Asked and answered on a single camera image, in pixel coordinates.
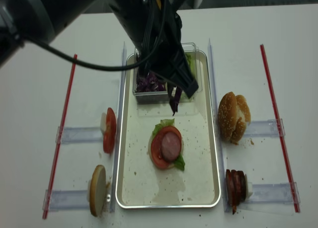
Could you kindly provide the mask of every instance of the lettuce leaf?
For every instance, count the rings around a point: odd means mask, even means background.
[[[160,124],[156,124],[155,125],[155,129],[153,131],[153,136],[156,136],[156,134],[163,128],[166,126],[171,126],[174,125],[174,119],[172,120],[160,120]]]
[[[185,162],[183,160],[182,155],[180,154],[179,157],[173,162],[174,166],[181,171],[184,171]]]

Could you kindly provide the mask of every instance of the hamburger bun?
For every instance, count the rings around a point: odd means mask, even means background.
[[[93,216],[101,214],[106,195],[106,171],[103,165],[98,165],[93,173],[89,189],[89,208]]]
[[[246,99],[233,92],[225,94],[218,111],[222,139],[237,143],[244,135],[246,124],[250,123],[250,112]]]

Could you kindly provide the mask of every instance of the top bun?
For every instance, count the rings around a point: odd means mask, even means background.
[[[218,118],[222,139],[237,143],[243,137],[246,123],[250,123],[250,112],[245,97],[235,96],[233,92],[223,96]]]

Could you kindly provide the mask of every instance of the red tomato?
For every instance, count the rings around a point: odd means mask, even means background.
[[[106,132],[104,134],[103,148],[105,153],[112,153],[115,145],[116,116],[112,108],[107,109]]]
[[[161,156],[161,142],[162,142],[164,135],[168,132],[173,132],[176,135],[178,135],[178,137],[180,138],[180,142],[181,142],[181,133],[174,126],[163,127],[157,133],[157,135],[154,137],[153,141],[151,142],[151,155],[152,155],[152,159],[153,159],[154,164],[160,169],[167,169],[170,165],[170,163],[164,161],[162,156]]]

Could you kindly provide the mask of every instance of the red straw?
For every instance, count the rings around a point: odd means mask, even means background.
[[[77,59],[77,58],[78,58],[77,54],[74,54],[74,59]],[[61,119],[61,123],[60,123],[60,129],[64,127],[66,113],[67,113],[67,110],[68,110],[68,105],[69,105],[69,100],[70,100],[70,94],[71,94],[71,89],[72,89],[74,73],[75,73],[75,64],[73,63],[72,64],[71,74],[70,74],[68,91],[66,93],[66,98],[65,98],[65,103],[64,103],[62,119]],[[43,216],[42,216],[42,219],[44,219],[44,220],[48,217],[50,199],[51,199],[51,194],[52,194],[52,188],[53,188],[53,182],[54,182],[54,176],[55,176],[56,164],[58,162],[59,152],[60,152],[60,143],[57,143],[56,147],[55,147],[55,154],[54,154],[54,159],[53,159],[53,164],[52,164],[52,170],[51,170],[51,177],[50,177],[48,192],[46,193],[46,197],[45,197],[45,201],[47,201],[47,202],[45,204],[44,212],[43,212]]]
[[[263,62],[264,62],[265,73],[266,73],[266,77],[267,77],[270,97],[272,98],[272,103],[273,103],[273,107],[274,107],[275,118],[277,121],[279,121],[280,117],[278,114],[278,108],[277,108],[277,104],[276,104],[272,79],[270,77],[269,67],[268,67],[267,58],[266,58],[266,54],[265,54],[265,48],[264,48],[263,44],[260,45],[260,50],[261,50],[262,58],[263,58]],[[277,128],[278,128],[278,130],[280,130],[280,125],[278,123],[277,123]],[[288,180],[290,183],[290,189],[292,191],[292,196],[293,196],[293,200],[294,200],[295,212],[299,213],[300,212],[299,201],[298,201],[298,198],[296,195],[295,183],[293,180],[292,170],[291,170],[289,159],[288,159],[285,138],[283,136],[280,137],[280,143],[281,143],[282,150],[283,150],[283,155],[284,155],[284,160],[285,160],[285,165],[286,165],[286,170],[287,170],[287,176],[288,176]]]

